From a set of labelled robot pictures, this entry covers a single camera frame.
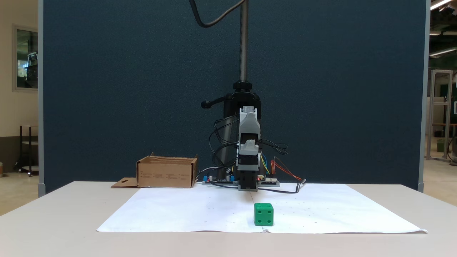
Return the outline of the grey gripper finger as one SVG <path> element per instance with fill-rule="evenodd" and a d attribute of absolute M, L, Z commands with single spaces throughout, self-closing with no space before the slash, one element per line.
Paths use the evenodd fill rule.
<path fill-rule="evenodd" d="M 246 140 L 245 143 L 240 143 L 238 154 L 242 156 L 258 155 L 258 144 L 256 143 L 256 140 Z"/>

